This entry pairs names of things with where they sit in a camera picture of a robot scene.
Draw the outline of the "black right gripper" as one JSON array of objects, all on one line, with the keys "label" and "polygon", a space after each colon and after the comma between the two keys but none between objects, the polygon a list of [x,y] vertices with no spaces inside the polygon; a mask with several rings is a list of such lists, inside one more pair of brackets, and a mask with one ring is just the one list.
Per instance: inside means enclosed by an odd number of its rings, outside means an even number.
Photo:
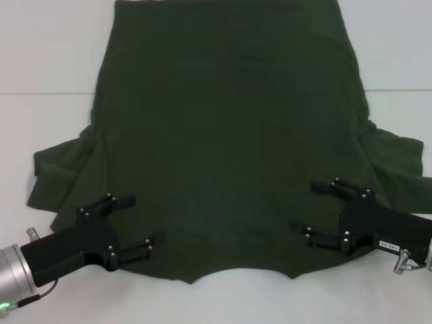
[{"label": "black right gripper", "polygon": [[312,181],[315,194],[347,201],[339,219],[338,236],[302,228],[307,248],[341,250],[351,255],[359,248],[372,247],[392,254],[407,250],[409,258],[421,266],[430,265],[431,221],[377,204],[372,190],[335,178],[330,183]]}]

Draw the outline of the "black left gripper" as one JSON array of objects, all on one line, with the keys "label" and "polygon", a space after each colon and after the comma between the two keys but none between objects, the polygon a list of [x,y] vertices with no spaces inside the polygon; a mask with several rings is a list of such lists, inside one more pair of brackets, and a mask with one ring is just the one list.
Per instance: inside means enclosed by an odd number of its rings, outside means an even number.
[{"label": "black left gripper", "polygon": [[[136,196],[116,197],[107,193],[78,209],[73,226],[23,245],[20,250],[28,263],[36,287],[41,287],[87,265],[117,270],[117,236],[103,216],[134,207]],[[166,241],[165,230],[122,248],[119,264],[128,265],[152,259]]]}]

